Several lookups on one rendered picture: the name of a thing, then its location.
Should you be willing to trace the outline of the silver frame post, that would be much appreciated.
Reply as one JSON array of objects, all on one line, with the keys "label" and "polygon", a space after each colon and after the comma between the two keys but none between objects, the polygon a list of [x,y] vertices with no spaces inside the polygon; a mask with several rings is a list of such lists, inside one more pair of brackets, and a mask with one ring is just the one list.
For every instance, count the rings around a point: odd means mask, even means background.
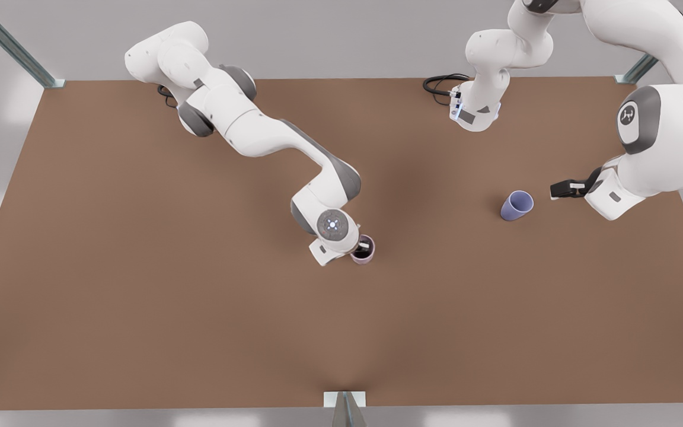
[{"label": "silver frame post", "polygon": [[626,71],[626,73],[623,75],[614,75],[614,81],[616,84],[638,84],[639,81],[658,63],[659,61],[656,58],[645,53],[633,66],[631,66],[631,68],[629,68],[629,70]]},{"label": "silver frame post", "polygon": [[52,89],[65,86],[65,80],[54,78],[2,24],[0,24],[0,46],[43,88]]},{"label": "silver frame post", "polygon": [[365,391],[325,391],[323,406],[333,407],[331,427],[368,427],[360,410],[366,407]]}]

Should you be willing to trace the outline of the pink cup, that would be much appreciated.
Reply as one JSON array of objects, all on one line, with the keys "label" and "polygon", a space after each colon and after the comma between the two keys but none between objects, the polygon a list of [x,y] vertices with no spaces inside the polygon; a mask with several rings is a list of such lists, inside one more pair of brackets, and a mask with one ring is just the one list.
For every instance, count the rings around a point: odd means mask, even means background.
[{"label": "pink cup", "polygon": [[361,234],[359,235],[358,246],[352,253],[350,253],[350,257],[352,257],[356,264],[365,265],[371,262],[375,251],[376,245],[371,237]]}]

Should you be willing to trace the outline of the purple cup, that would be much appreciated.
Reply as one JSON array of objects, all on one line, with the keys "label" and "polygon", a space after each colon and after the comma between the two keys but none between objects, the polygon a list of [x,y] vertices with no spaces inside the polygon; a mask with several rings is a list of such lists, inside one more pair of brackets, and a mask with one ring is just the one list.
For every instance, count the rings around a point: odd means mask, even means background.
[{"label": "purple cup", "polygon": [[526,191],[514,191],[504,201],[500,216],[504,221],[515,221],[534,207],[534,198]]}]

